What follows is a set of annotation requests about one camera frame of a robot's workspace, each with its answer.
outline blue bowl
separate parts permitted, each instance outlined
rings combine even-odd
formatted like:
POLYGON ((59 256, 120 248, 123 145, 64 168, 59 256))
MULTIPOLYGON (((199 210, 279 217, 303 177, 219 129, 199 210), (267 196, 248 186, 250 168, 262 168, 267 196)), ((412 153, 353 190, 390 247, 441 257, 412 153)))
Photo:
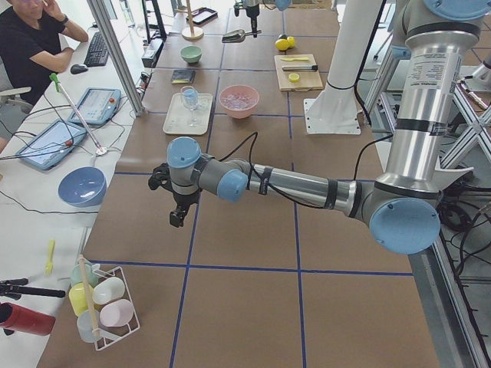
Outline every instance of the blue bowl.
POLYGON ((104 173, 87 166, 70 172, 61 180, 58 196, 69 205, 90 207, 102 203, 106 188, 104 173))

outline man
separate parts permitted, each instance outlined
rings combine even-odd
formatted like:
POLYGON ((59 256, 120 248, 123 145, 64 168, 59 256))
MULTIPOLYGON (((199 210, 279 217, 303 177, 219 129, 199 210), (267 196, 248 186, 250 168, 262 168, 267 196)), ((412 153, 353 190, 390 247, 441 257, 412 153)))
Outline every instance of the man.
POLYGON ((88 34, 61 12, 56 0, 7 0, 0 14, 0 58, 14 88, 31 87, 22 99, 36 104, 51 73, 65 71, 74 50, 61 50, 58 34, 87 42, 88 34))

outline metal rod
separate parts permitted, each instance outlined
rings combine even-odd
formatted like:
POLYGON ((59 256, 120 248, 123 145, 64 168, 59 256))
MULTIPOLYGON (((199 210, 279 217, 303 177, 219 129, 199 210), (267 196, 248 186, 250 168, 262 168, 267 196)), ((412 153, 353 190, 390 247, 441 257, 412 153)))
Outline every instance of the metal rod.
POLYGON ((8 289, 7 291, 2 290, 2 293, 4 293, 5 296, 8 296, 10 293, 25 294, 25 295, 39 295, 42 297, 64 297, 65 296, 65 292, 63 290, 43 289, 43 288, 39 288, 39 287, 3 285, 0 288, 1 289, 8 289))
POLYGON ((80 111, 78 110, 78 108, 75 106, 74 101, 71 100, 70 96, 68 96, 67 91, 61 85, 60 81, 58 80, 57 75, 55 73, 53 73, 50 76, 50 78, 51 78, 52 81, 55 82, 57 90, 64 95, 64 98, 67 99, 68 103, 70 104, 71 108, 74 110, 75 114, 78 116, 78 119, 80 119, 80 122, 84 126, 84 128, 87 131, 88 135, 91 137, 92 141, 94 142, 95 146, 97 147, 97 151, 96 151, 97 156, 104 155, 107 152, 107 148, 106 147, 102 147, 102 145, 99 143, 99 141, 97 140, 96 136, 92 132, 91 128, 89 127, 89 125, 85 121, 84 117, 82 116, 82 114, 80 113, 80 111))
POLYGON ((133 111, 136 116, 139 116, 144 111, 144 107, 141 103, 140 95, 137 93, 137 89, 134 86, 130 69, 128 68, 128 64, 124 59, 124 55, 120 44, 117 41, 114 29, 110 23, 109 13, 107 12, 104 0, 91 0, 87 3, 91 8, 92 15, 97 22, 97 26, 101 30, 101 34, 106 41, 107 49, 109 50, 109 54, 113 59, 117 75, 120 78, 133 111))

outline wooden stick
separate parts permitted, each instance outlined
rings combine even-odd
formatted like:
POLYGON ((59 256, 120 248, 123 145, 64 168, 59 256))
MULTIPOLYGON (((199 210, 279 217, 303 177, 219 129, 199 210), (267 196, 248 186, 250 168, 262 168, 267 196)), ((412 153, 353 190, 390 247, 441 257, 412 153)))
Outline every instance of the wooden stick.
POLYGON ((78 267, 80 268, 82 282, 84 283, 85 300, 87 302, 87 306, 89 307, 89 314, 91 316, 92 334, 96 339, 98 339, 100 337, 99 330, 98 330, 99 324, 97 323, 97 316, 95 314, 94 302, 92 301, 91 288, 89 287, 89 281, 87 280, 87 272, 85 270, 85 258, 83 255, 80 255, 78 259, 78 267))
POLYGON ((191 11, 191 4, 189 0, 186 0, 187 18, 189 19, 189 28, 191 28, 191 35, 194 36, 194 24, 193 24, 193 12, 191 11))

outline pink cup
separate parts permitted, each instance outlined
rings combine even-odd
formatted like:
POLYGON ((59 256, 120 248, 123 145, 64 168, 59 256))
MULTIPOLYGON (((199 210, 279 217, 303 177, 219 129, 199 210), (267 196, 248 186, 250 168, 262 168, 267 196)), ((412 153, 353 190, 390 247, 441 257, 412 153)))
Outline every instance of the pink cup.
POLYGON ((107 327, 121 327, 133 318, 135 308, 128 299, 113 301, 101 310, 101 323, 107 327))

